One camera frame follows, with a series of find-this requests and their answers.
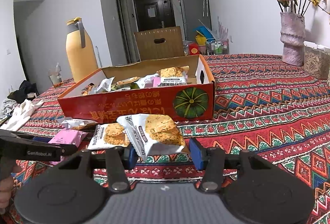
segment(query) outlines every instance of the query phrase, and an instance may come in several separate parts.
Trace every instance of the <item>patterned tablecloth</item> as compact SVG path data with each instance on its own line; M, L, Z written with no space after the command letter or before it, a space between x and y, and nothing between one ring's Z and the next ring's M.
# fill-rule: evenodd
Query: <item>patterned tablecloth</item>
M184 137L199 138L205 147L218 146L227 153L257 151L311 188L321 186L315 189L316 205L308 224L330 223L330 87L301 67L284 64L277 55L206 59L217 82L214 119L180 122ZM20 131L54 136L62 128L56 119L63 117L57 96L72 85L67 81L40 95L44 105ZM15 178L14 193L48 167L41 162L18 163L24 169ZM194 181L202 175L184 154L149 157L127 171L131 182ZM225 186L235 179L235 171L225 171ZM96 170L95 180L107 186L105 171ZM21 223L13 205L4 219Z

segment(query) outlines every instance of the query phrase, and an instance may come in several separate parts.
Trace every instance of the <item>human hand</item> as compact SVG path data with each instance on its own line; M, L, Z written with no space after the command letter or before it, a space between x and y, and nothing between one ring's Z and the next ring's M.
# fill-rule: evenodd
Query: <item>human hand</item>
M22 167L16 165L13 168L13 173L19 173L22 171ZM14 188L14 179L12 176L0 181L0 209L4 209L9 205L10 197L12 196L12 190Z

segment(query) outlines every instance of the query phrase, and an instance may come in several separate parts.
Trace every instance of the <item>gray refrigerator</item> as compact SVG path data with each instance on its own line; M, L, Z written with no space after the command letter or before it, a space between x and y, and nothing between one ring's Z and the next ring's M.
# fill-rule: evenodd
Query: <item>gray refrigerator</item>
M207 16L205 9L205 16L203 17L203 0L180 0L182 17L184 21L184 36L187 41L196 41L197 32L195 28L202 26L201 22L212 30L211 15Z

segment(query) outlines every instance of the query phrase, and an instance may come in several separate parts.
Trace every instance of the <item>yellow flower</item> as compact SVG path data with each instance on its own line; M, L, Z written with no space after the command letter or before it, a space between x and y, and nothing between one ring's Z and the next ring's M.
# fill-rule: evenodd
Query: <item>yellow flower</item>
M320 3L320 0L311 0L312 4L317 7L318 4Z

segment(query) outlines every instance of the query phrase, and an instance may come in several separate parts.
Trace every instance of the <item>black circular cover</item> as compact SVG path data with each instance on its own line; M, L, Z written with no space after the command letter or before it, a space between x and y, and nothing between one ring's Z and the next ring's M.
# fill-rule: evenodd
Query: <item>black circular cover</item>
M314 207L313 191L285 173L271 169L243 175L225 188L226 207L247 223L306 223Z
M47 172L22 187L15 196L17 212L40 224L83 223L98 213L106 189L93 179L73 171Z

